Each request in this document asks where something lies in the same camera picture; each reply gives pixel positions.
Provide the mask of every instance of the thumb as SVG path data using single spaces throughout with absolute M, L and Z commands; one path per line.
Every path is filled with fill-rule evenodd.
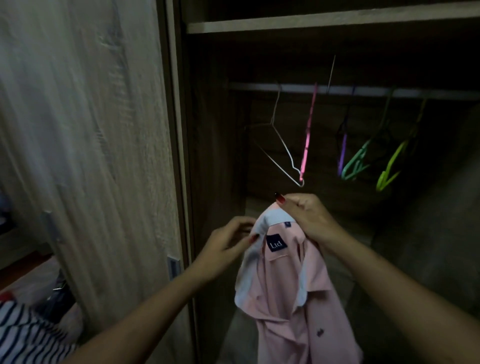
M 235 246 L 229 249 L 229 253 L 232 256 L 232 260 L 237 259 L 240 254 L 245 252 L 254 242 L 258 239 L 258 234 L 249 235 L 240 240 Z
M 297 222 L 303 220 L 304 211 L 297 206 L 297 204 L 289 199 L 286 199 L 279 193 L 275 193 L 276 203 L 292 216 Z

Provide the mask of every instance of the navy blue label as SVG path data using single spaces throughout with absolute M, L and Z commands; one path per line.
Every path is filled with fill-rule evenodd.
M 280 234 L 267 235 L 267 245 L 272 253 L 287 247 Z

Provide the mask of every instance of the hand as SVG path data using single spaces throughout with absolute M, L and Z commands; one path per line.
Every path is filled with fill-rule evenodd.
M 254 223 L 254 218 L 236 216 L 227 225 L 213 230 L 192 264 L 196 274 L 209 281 L 227 269 L 257 239 L 258 234 L 249 236 Z
M 300 225 L 305 234 L 321 246 L 331 245 L 348 237 L 348 233 L 330 215 L 314 194 L 275 194 L 276 202 Z

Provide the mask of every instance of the fingernail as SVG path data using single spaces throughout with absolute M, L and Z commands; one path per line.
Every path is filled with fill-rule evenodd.
M 278 192 L 275 192 L 275 200 L 281 205 L 285 203 L 285 197 L 283 197 Z
M 252 235 L 250 237 L 250 244 L 253 244 L 254 242 L 256 242 L 259 236 L 260 236 L 260 234 Z

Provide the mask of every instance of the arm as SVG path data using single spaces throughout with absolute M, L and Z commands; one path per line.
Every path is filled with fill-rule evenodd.
M 65 364 L 145 362 L 188 300 L 255 241 L 255 236 L 247 236 L 254 222 L 254 218 L 236 217 L 212 232 L 198 258 L 183 274 L 80 347 Z
M 315 195 L 276 194 L 277 203 L 358 284 L 429 363 L 479 363 L 480 323 L 429 291 L 343 230 Z

